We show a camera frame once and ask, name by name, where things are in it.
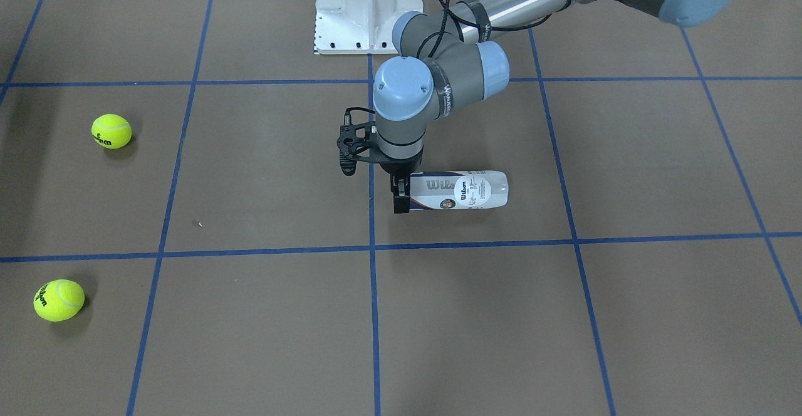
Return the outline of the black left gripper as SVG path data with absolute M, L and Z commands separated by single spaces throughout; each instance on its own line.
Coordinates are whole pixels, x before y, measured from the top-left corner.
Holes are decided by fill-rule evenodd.
M 386 161 L 381 168 L 393 176 L 393 213 L 410 212 L 410 174 L 418 170 L 422 157 L 409 157 L 404 160 Z

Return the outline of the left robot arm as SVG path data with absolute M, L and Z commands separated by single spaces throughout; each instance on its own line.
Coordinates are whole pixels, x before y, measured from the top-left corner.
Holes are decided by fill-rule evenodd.
M 413 207 L 412 174 L 433 121 L 490 99 L 509 84 L 510 64 L 497 39 L 543 24 L 553 14 L 598 0 L 439 0 L 441 12 L 401 14 L 392 29 L 398 55 L 373 82 L 375 122 L 369 159 L 389 174 L 393 211 Z M 612 0 L 664 24 L 704 24 L 731 0 Z

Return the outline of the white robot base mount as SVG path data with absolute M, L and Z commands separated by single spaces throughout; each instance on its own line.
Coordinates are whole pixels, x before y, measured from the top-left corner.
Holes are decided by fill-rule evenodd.
M 313 51 L 318 55 L 395 55 L 392 31 L 423 0 L 315 0 Z

